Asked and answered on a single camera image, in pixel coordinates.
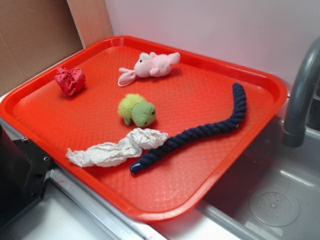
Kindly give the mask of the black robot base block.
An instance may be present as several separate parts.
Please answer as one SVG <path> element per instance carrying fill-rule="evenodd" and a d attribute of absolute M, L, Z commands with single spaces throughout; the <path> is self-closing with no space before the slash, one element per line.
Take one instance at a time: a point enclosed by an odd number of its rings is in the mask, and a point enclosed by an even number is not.
<path fill-rule="evenodd" d="M 0 229 L 39 204 L 53 165 L 52 157 L 31 140 L 12 140 L 0 128 Z"/>

